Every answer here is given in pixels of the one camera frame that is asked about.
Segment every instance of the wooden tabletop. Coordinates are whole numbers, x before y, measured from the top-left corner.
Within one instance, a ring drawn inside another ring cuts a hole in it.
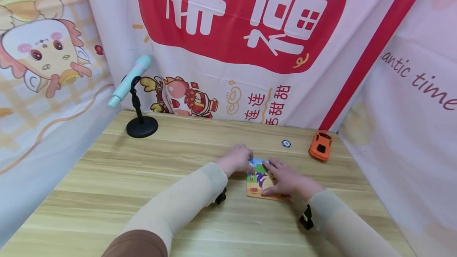
[[[121,112],[0,251],[8,257],[99,257],[152,197],[229,145],[244,143],[255,157],[276,157],[333,190],[402,256],[414,256],[339,137],[328,163],[307,154],[312,130],[154,113],[159,130],[135,139],[135,117]],[[282,140],[292,143],[282,146]],[[228,183],[227,199],[210,206],[176,237],[171,256],[339,256],[315,230],[297,225],[288,203],[246,196],[246,174]]]

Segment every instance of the poker chip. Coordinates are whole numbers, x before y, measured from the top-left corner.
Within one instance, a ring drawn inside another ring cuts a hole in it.
[[[292,146],[292,143],[289,141],[289,140],[283,140],[281,142],[281,144],[285,147],[285,148],[290,148]]]

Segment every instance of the black strap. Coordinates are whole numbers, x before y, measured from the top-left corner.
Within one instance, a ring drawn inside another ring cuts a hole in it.
[[[311,219],[312,217],[313,217],[313,215],[311,213],[311,208],[309,205],[307,205],[307,209],[305,210],[303,215],[301,215],[301,217],[298,221],[306,230],[310,230],[311,228],[314,227],[313,220]]]
[[[220,205],[226,199],[226,196],[225,196],[226,192],[227,192],[227,188],[224,188],[224,191],[222,192],[222,194],[219,194],[219,196],[216,198],[215,203],[217,205]]]

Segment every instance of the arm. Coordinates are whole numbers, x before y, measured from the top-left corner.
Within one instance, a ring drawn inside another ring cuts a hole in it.
[[[317,230],[347,257],[399,257],[373,228],[329,190],[308,201]]]
[[[150,200],[121,230],[146,230],[159,236],[170,251],[171,240],[202,210],[213,203],[228,178],[215,163],[209,163],[184,177]]]
[[[223,158],[158,194],[133,216],[103,257],[167,257],[173,237],[216,200],[228,177],[237,171],[253,171],[251,156],[246,146],[236,145]]]
[[[262,194],[300,193],[307,201],[319,232],[345,257],[399,257],[399,254],[334,193],[315,180],[301,176],[287,164],[270,159],[264,162],[277,184]]]

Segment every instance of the orange toy car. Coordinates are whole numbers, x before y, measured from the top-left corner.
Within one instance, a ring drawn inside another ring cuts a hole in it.
[[[308,153],[317,160],[327,161],[330,157],[331,145],[332,137],[326,131],[317,130]]]

